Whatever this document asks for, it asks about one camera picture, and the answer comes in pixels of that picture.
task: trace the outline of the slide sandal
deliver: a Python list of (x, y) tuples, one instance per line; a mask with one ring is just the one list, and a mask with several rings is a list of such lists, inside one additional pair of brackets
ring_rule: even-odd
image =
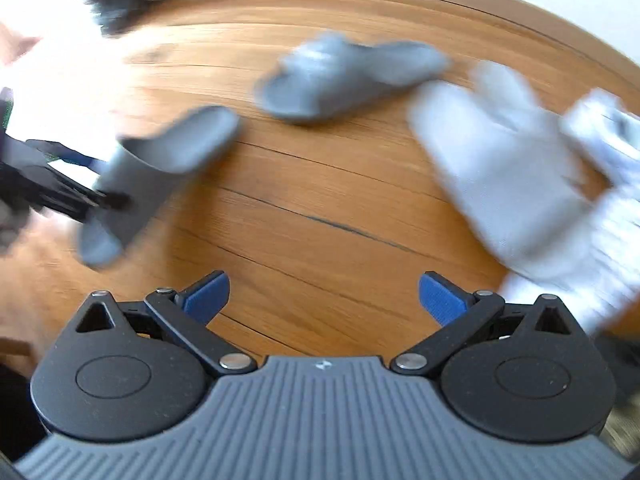
[(78, 242), (82, 262), (104, 267), (120, 256), (176, 189), (226, 153), (239, 127), (240, 117), (234, 111), (206, 106), (157, 137), (122, 139), (95, 189), (126, 194), (131, 206), (97, 209), (82, 224)]
[(420, 88), (409, 114), (418, 142), (472, 229), (506, 267), (534, 280), (571, 272), (588, 254), (589, 203), (558, 117), (516, 71), (481, 62), (475, 91)]
[(255, 89), (258, 108), (290, 123), (323, 121), (439, 77), (444, 54), (418, 41), (367, 46), (336, 32), (303, 43)]

